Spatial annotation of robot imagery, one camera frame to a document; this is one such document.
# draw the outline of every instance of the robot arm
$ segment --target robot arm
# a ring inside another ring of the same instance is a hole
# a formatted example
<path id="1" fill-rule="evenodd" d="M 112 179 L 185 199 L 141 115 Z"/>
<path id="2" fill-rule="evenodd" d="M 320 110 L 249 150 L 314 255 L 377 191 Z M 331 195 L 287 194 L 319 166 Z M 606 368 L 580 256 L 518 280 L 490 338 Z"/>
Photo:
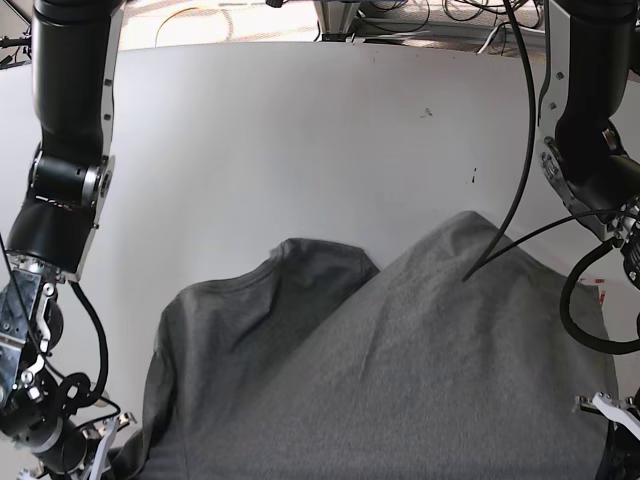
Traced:
<path id="1" fill-rule="evenodd" d="M 36 1 L 33 92 L 42 141 L 8 239 L 12 255 L 78 281 L 111 182 L 123 0 Z"/>
<path id="2" fill-rule="evenodd" d="M 77 282 L 113 174 L 113 81 L 123 4 L 34 4 L 33 91 L 42 140 L 7 242 L 15 268 L 0 293 L 0 431 L 39 458 L 53 478 L 80 478 L 105 462 L 97 430 L 77 428 L 70 417 L 99 400 L 108 373 L 104 331 Z M 56 300 L 65 281 L 98 331 L 95 386 L 81 373 L 57 380 L 46 360 L 62 334 Z M 114 420 L 110 434 L 128 421 Z"/>
<path id="3" fill-rule="evenodd" d="M 637 0 L 548 0 L 545 9 L 537 150 L 571 213 L 620 210 L 640 194 L 640 165 L 610 121 L 627 84 L 637 9 Z M 601 241 L 616 231 L 612 216 L 580 221 Z"/>

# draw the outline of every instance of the wrinkled cloth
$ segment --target wrinkled cloth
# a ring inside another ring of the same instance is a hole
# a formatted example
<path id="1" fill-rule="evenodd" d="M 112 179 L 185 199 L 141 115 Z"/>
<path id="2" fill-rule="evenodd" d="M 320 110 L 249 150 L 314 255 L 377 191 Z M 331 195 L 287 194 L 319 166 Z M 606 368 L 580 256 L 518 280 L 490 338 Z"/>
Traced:
<path id="1" fill-rule="evenodd" d="M 564 332 L 564 277 L 522 250 L 461 283 L 495 231 L 464 213 L 378 275 L 362 258 L 360 280 L 373 278 L 331 314 L 315 295 L 183 292 L 149 372 L 140 478 L 594 478 L 607 423 L 573 402 L 617 394 L 613 361 Z M 322 277 L 289 265 L 310 288 Z M 571 306 L 606 338 L 596 288 L 578 286 Z M 291 321 L 248 320 L 273 308 Z"/>

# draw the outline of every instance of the metal frame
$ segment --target metal frame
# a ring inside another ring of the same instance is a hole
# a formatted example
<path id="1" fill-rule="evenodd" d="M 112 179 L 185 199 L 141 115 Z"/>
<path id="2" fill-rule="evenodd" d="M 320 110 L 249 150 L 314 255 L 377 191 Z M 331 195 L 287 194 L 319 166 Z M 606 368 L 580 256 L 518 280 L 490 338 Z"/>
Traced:
<path id="1" fill-rule="evenodd" d="M 323 42 L 344 42 L 353 25 L 360 2 L 313 2 L 318 14 L 318 23 Z"/>
<path id="2" fill-rule="evenodd" d="M 412 20 L 402 19 L 380 19 L 367 18 L 367 23 L 355 20 L 355 32 L 357 37 L 365 39 L 390 39 L 390 40 L 430 40 L 440 42 L 457 42 L 483 45 L 487 37 L 494 30 L 494 26 L 490 25 L 473 25 L 471 23 L 461 22 L 443 22 L 438 20 L 430 20 L 422 28 L 415 32 L 401 33 L 403 30 L 413 30 L 421 25 L 421 23 Z M 385 30 L 394 30 L 400 33 L 389 33 L 376 26 L 380 26 Z M 521 28 L 522 37 L 530 51 L 545 51 L 545 33 L 543 30 L 533 30 L 529 28 Z M 500 29 L 494 38 L 495 44 L 502 44 L 505 41 L 507 47 L 517 47 L 516 39 L 511 30 Z"/>

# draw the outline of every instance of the black cable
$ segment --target black cable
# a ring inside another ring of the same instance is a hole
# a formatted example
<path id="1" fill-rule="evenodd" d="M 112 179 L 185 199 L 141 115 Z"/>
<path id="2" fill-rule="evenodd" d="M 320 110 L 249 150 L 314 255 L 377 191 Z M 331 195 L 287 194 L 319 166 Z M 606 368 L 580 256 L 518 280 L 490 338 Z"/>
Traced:
<path id="1" fill-rule="evenodd" d="M 520 57 L 522 58 L 522 66 L 524 68 L 524 75 L 527 81 L 527 91 L 529 96 L 529 138 L 527 140 L 527 153 L 525 156 L 524 167 L 522 169 L 522 175 L 520 177 L 520 183 L 518 185 L 518 189 L 516 191 L 515 197 L 513 198 L 513 202 L 511 203 L 511 207 L 509 208 L 509 212 L 507 212 L 507 216 L 502 222 L 502 225 L 498 229 L 498 232 L 493 237 L 493 240 L 489 243 L 485 251 L 480 255 L 476 263 L 471 267 L 471 269 L 467 272 L 467 274 L 462 278 L 463 282 L 466 282 L 471 276 L 480 268 L 480 265 L 487 259 L 487 257 L 491 254 L 491 251 L 498 244 L 500 239 L 504 236 L 504 233 L 507 231 L 511 220 L 513 219 L 518 206 L 520 205 L 520 201 L 522 200 L 522 196 L 524 195 L 524 189 L 527 186 L 527 180 L 529 178 L 529 171 L 531 170 L 531 162 L 533 159 L 533 146 L 536 138 L 536 92 L 535 86 L 533 84 L 533 74 L 531 72 L 531 64 L 529 63 L 529 55 L 527 53 L 527 47 L 524 44 L 524 39 L 522 38 L 522 32 L 520 32 L 520 27 L 518 26 L 518 21 L 516 20 L 516 16 L 513 13 L 513 9 L 511 8 L 511 4 L 509 0 L 503 0 L 505 10 L 507 11 L 507 15 L 509 17 L 509 23 L 511 24 L 511 28 L 513 29 L 513 34 L 516 37 L 516 42 L 518 44 L 518 50 L 520 51 Z"/>
<path id="2" fill-rule="evenodd" d="M 494 260 L 498 259 L 499 257 L 501 257 L 502 255 L 504 255 L 505 253 L 507 253 L 509 250 L 512 250 L 514 248 L 516 248 L 518 245 L 522 245 L 524 242 L 531 240 L 533 237 L 537 237 L 538 235 L 551 230 L 552 228 L 556 228 L 559 227 L 560 225 L 563 225 L 565 223 L 569 223 L 573 220 L 579 220 L 580 218 L 585 218 L 585 217 L 594 217 L 596 215 L 616 215 L 619 217 L 628 217 L 628 218 L 634 218 L 636 220 L 640 220 L 640 215 L 636 215 L 633 213 L 629 213 L 629 212 L 622 212 L 620 210 L 591 210 L 589 212 L 581 212 L 581 213 L 575 213 L 573 215 L 569 215 L 568 217 L 564 217 L 561 218 L 560 220 L 556 220 L 555 222 L 551 222 L 547 225 L 545 225 L 544 227 L 541 227 L 537 230 L 534 230 L 533 232 L 525 235 L 524 237 L 516 240 L 515 242 L 511 242 L 509 245 L 507 245 L 506 247 L 504 247 L 502 250 L 498 250 L 496 253 L 494 253 L 493 255 L 491 255 L 489 258 L 487 258 L 482 265 L 480 265 L 480 267 L 478 267 L 478 269 L 486 266 L 487 264 L 493 262 Z"/>
<path id="3" fill-rule="evenodd" d="M 73 293 L 75 293 L 76 297 L 89 314 L 89 318 L 93 323 L 96 333 L 98 334 L 98 348 L 100 350 L 100 373 L 98 374 L 98 381 L 96 382 L 96 386 L 89 393 L 89 398 L 95 402 L 104 392 L 104 389 L 107 385 L 107 377 L 109 376 L 109 347 L 107 345 L 107 336 L 104 333 L 104 328 L 102 327 L 102 323 L 100 322 L 98 313 L 95 311 L 93 305 L 91 305 L 91 302 L 89 302 L 89 299 L 82 291 L 80 284 L 74 282 L 69 282 L 69 284 L 71 285 Z"/>
<path id="4" fill-rule="evenodd" d="M 120 415 L 122 413 L 122 409 L 120 408 L 120 405 L 118 405 L 116 402 L 113 402 L 113 401 L 111 401 L 111 400 L 109 400 L 108 398 L 105 398 L 105 397 L 100 397 L 100 400 L 102 400 L 104 403 L 106 403 L 110 407 L 113 407 L 115 409 L 115 412 L 112 412 L 109 415 L 104 415 L 102 417 L 94 418 L 93 420 L 89 420 L 88 422 L 84 422 L 84 423 L 78 425 L 76 427 L 76 430 L 84 430 L 89 425 L 93 425 L 94 423 L 98 423 L 98 422 L 104 422 L 105 420 L 109 420 L 109 419 L 111 419 L 113 417 L 117 417 L 118 415 Z"/>
<path id="5" fill-rule="evenodd" d="M 475 0 L 452 0 L 455 2 L 460 2 L 460 3 L 465 3 L 467 5 L 471 5 L 473 7 L 476 7 L 480 10 L 482 10 L 483 12 L 488 12 L 491 13 L 493 15 L 508 15 L 509 12 L 507 11 L 507 9 L 505 8 L 505 11 L 501 11 L 499 10 L 500 7 L 498 6 L 490 6 L 490 5 L 483 5 L 482 3 L 478 3 Z M 517 11 L 519 9 L 521 9 L 529 0 L 517 0 L 513 3 L 509 2 L 509 6 L 511 7 L 512 11 Z"/>
<path id="6" fill-rule="evenodd" d="M 389 32 L 389 33 L 412 33 L 412 32 L 417 32 L 418 30 L 422 30 L 426 25 L 427 22 L 429 22 L 429 18 L 431 17 L 431 5 L 429 5 L 429 1 L 425 1 L 426 5 L 427 5 L 427 18 L 424 19 L 424 22 L 422 22 L 421 25 L 417 26 L 416 28 L 412 28 L 411 30 L 403 30 L 403 31 L 399 31 L 399 30 L 391 30 L 389 28 L 385 28 L 385 27 L 381 27 L 380 25 L 376 25 L 375 23 L 371 23 L 369 21 L 367 21 L 360 12 L 357 13 L 358 18 L 363 22 L 366 23 L 367 25 L 377 28 L 378 30 L 382 30 L 383 32 Z"/>
<path id="7" fill-rule="evenodd" d="M 0 38 L 0 48 L 29 47 L 30 38 Z"/>
<path id="8" fill-rule="evenodd" d="M 379 12 L 391 12 L 393 10 L 397 10 L 399 8 L 404 7 L 407 3 L 409 3 L 409 0 L 400 0 L 400 1 L 395 0 L 393 2 L 393 5 L 391 5 L 391 7 L 389 8 L 379 7 L 378 5 L 375 4 L 375 2 L 371 2 L 370 5 L 376 10 L 378 10 Z"/>
<path id="9" fill-rule="evenodd" d="M 507 24 L 504 23 L 504 38 L 502 39 L 502 50 L 500 51 L 500 56 L 504 56 L 504 49 L 507 47 Z"/>
<path id="10" fill-rule="evenodd" d="M 88 422 L 84 422 L 80 425 L 78 425 L 74 430 L 77 432 L 81 432 L 82 430 L 84 430 L 85 428 L 87 428 L 90 425 L 93 425 L 95 423 L 98 422 L 104 422 L 106 420 L 110 420 L 114 417 L 117 417 L 118 415 L 120 415 L 122 413 L 122 409 L 120 408 L 120 405 L 118 405 L 115 402 L 112 402 L 111 400 L 109 400 L 108 398 L 105 397 L 100 397 L 100 400 L 102 400 L 104 403 L 106 403 L 107 405 L 113 407 L 115 409 L 115 412 L 110 413 L 109 415 L 104 415 L 102 417 L 98 417 L 98 418 L 94 418 L 93 420 L 89 420 Z M 67 441 L 73 438 L 72 435 L 69 435 L 64 442 L 62 443 L 62 448 L 60 449 L 60 464 L 62 465 L 62 470 L 64 471 L 64 473 L 62 474 L 65 478 L 68 478 L 69 475 L 69 470 L 66 467 L 66 461 L 64 458 L 64 450 L 65 447 L 67 446 Z"/>
<path id="11" fill-rule="evenodd" d="M 613 249 L 613 239 L 608 240 L 596 249 L 589 252 L 582 260 L 580 260 L 571 273 L 567 277 L 567 281 L 562 288 L 560 295 L 560 320 L 564 329 L 574 340 L 591 350 L 610 355 L 627 355 L 629 353 L 640 351 L 640 338 L 631 342 L 614 342 L 594 337 L 593 335 L 582 330 L 571 318 L 570 304 L 571 294 L 580 279 L 580 275 L 592 264 L 600 260 Z"/>
<path id="12" fill-rule="evenodd" d="M 537 30 L 542 25 L 542 14 L 540 13 L 540 7 L 538 6 L 538 3 L 536 2 L 536 0 L 533 0 L 533 7 L 536 9 L 536 15 L 538 16 L 538 20 L 536 20 L 536 23 L 533 25 L 533 27 L 529 27 L 529 28 L 533 28 L 534 30 Z"/>
<path id="13" fill-rule="evenodd" d="M 18 296 L 18 301 L 20 303 L 20 309 L 22 310 L 22 314 L 24 315 L 24 318 L 26 319 L 25 323 L 27 325 L 27 332 L 28 332 L 28 335 L 29 335 L 29 339 L 33 343 L 37 354 L 40 357 L 42 357 L 42 359 L 44 360 L 44 364 L 47 367 L 47 369 L 50 372 L 52 372 L 53 374 L 55 374 L 58 378 L 60 378 L 60 380 L 63 383 L 69 381 L 70 380 L 69 376 L 60 373 L 60 371 L 58 369 L 56 369 L 51 364 L 51 362 L 47 358 L 47 355 L 45 353 L 43 353 L 42 350 L 40 349 L 40 344 L 36 341 L 36 335 L 33 332 L 33 329 L 31 328 L 31 324 L 29 322 L 29 314 L 27 313 L 27 307 L 25 306 L 24 299 L 22 298 L 22 294 L 20 293 L 20 289 L 18 287 L 18 282 L 16 280 L 15 273 L 11 269 L 11 265 L 9 264 L 9 258 L 8 258 L 8 255 L 7 255 L 7 249 L 5 247 L 5 243 L 4 243 L 4 239 L 2 237 L 2 234 L 0 234 L 0 250 L 2 251 L 2 256 L 4 257 L 4 264 L 5 264 L 5 267 L 7 268 L 7 273 L 9 274 L 10 284 L 13 286 L 13 288 L 14 288 L 14 290 L 16 292 L 16 295 Z M 108 348 L 107 348 L 107 345 L 106 345 L 106 335 L 104 333 L 104 329 L 102 328 L 102 324 L 100 323 L 100 319 L 98 318 L 98 315 L 97 315 L 96 311 L 94 310 L 93 306 L 91 305 L 91 303 L 89 302 L 87 297 L 84 295 L 84 292 L 82 292 L 82 289 L 80 288 L 80 285 L 72 283 L 71 287 L 74 290 L 74 293 L 76 293 L 76 296 L 78 297 L 78 300 L 80 300 L 80 303 L 82 303 L 83 307 L 87 310 L 87 313 L 91 317 L 91 320 L 92 320 L 92 322 L 94 324 L 94 327 L 96 329 L 96 332 L 98 334 L 98 341 L 100 343 L 100 374 L 99 374 L 98 382 L 96 382 L 96 388 L 94 388 L 93 390 L 87 391 L 86 389 L 84 389 L 82 387 L 82 385 L 74 384 L 78 388 L 80 393 L 83 393 L 83 394 L 87 395 L 87 398 L 92 399 L 93 403 L 95 403 L 95 401 L 97 401 L 100 398 L 100 396 L 102 395 L 102 393 L 104 392 L 104 388 L 105 388 L 105 385 L 106 385 L 106 377 L 107 377 L 108 371 L 109 371 L 109 365 L 108 365 L 109 351 L 108 351 Z"/>
<path id="14" fill-rule="evenodd" d="M 451 10 L 449 9 L 449 1 L 450 0 L 442 0 L 442 11 L 447 17 L 449 17 L 451 20 L 454 20 L 456 22 L 469 22 L 471 20 L 478 18 L 480 15 L 484 13 L 484 10 L 478 8 L 478 11 L 475 12 L 470 17 L 464 17 L 464 18 L 456 17 L 451 13 Z M 484 5 L 485 6 L 488 5 L 489 0 L 484 0 L 484 1 L 485 1 Z"/>

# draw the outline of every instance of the white table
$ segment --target white table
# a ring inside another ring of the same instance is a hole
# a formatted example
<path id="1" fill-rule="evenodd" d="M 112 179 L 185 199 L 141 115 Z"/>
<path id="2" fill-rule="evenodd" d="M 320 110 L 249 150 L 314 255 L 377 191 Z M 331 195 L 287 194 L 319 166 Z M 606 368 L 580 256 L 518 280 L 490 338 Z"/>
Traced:
<path id="1" fill-rule="evenodd" d="M 534 72 L 539 88 L 544 66 Z M 30 75 L 0 72 L 5 234 L 40 138 Z M 116 175 L 82 283 L 109 339 L 109 393 L 138 417 L 160 314 L 182 288 L 246 273 L 292 236 L 359 245 L 385 266 L 461 210 L 498 222 L 526 148 L 518 59 L 363 44 L 166 48 L 122 54 L 115 92 Z M 639 85 L 629 84 L 614 120 L 640 158 Z M 534 165 L 512 235 L 566 214 Z M 527 250 L 568 273 L 596 244 L 571 224 Z M 640 311 L 621 261 L 611 254 L 593 269 L 607 279 L 605 317 L 618 340 L 634 338 Z M 61 306 L 53 361 L 95 377 L 95 333 L 68 288 Z M 639 364 L 618 364 L 626 394 Z M 4 472 L 23 461 L 0 448 Z"/>

